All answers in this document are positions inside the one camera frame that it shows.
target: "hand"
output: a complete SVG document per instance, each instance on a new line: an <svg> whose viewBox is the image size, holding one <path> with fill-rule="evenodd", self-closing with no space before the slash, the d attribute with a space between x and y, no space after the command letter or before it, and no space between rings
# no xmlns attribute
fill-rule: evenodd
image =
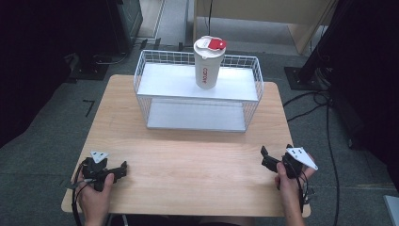
<svg viewBox="0 0 399 226"><path fill-rule="evenodd" d="M277 164L278 176L275 177L275 184L279 187L281 195L281 203L284 209L284 216L287 220L287 225L305 225L299 207L299 187L296 179L289 179L284 165L279 162ZM315 170L306 168L303 173L306 178L310 179Z"/></svg>
<svg viewBox="0 0 399 226"><path fill-rule="evenodd" d="M82 174L82 172L79 173L78 181L84 180ZM78 197L78 201L80 208L85 215L86 226L101 226L104 224L105 218L108 215L113 183L114 174L110 173L105 178L104 189L102 192L94 190L92 186L89 186L86 183L81 183L76 189L76 194L81 191Z"/></svg>

